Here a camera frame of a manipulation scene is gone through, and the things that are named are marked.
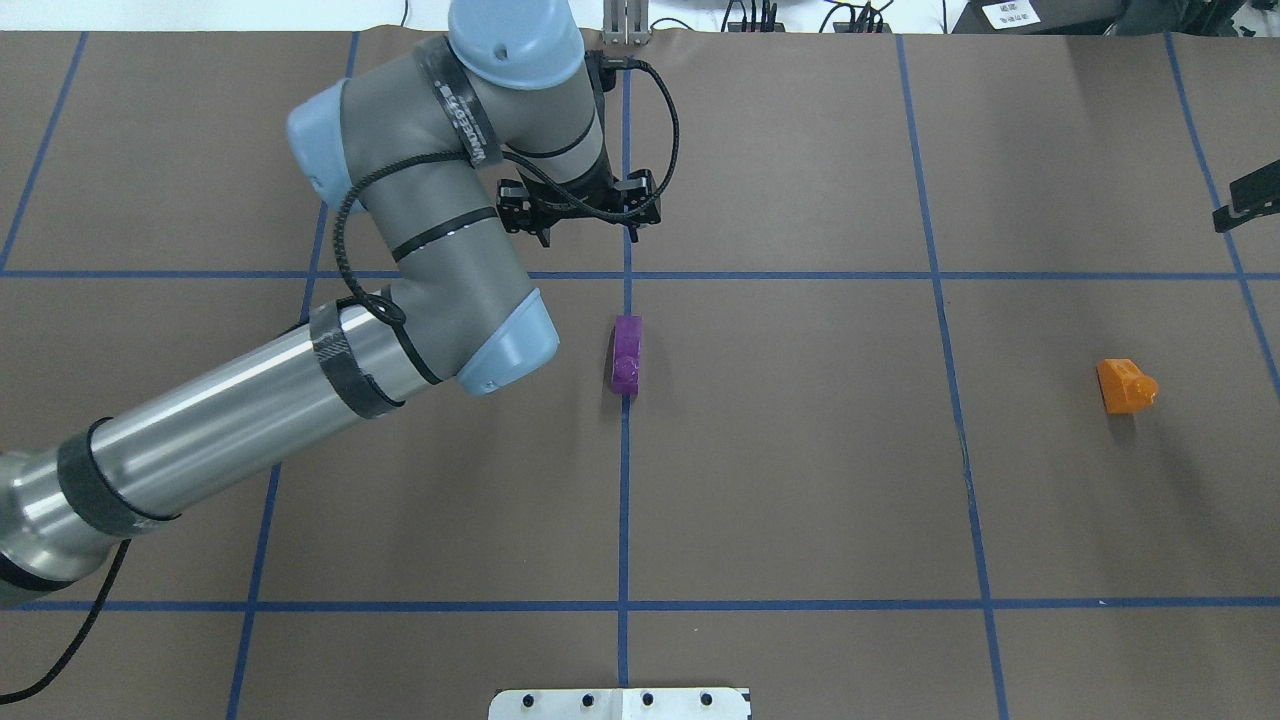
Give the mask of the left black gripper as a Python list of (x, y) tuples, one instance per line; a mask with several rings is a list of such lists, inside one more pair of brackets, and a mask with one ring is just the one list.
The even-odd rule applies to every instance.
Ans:
[(640, 241), (643, 227), (660, 223), (663, 184), (648, 169), (620, 179), (607, 160), (598, 160), (579, 178), (558, 182), (531, 160), (515, 165), (518, 178), (497, 186), (497, 215), (506, 232), (532, 233), (544, 249), (550, 247), (550, 228), (562, 220), (628, 227), (630, 243)]

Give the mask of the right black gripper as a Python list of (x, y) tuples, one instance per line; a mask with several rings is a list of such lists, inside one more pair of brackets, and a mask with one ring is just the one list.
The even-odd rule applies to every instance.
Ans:
[(1279, 159), (1233, 181), (1229, 202), (1212, 213), (1213, 231), (1226, 234), (1239, 225), (1279, 213)]

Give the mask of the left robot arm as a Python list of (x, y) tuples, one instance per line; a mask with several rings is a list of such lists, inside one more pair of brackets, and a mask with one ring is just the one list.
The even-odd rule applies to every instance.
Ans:
[(453, 1), (445, 32), (293, 109), (347, 295), (52, 448), (5, 454), (3, 607), (431, 386), (484, 396), (549, 363), (561, 340), (512, 234), (648, 225), (666, 190), (612, 170), (602, 96), (625, 67), (588, 49), (567, 1)]

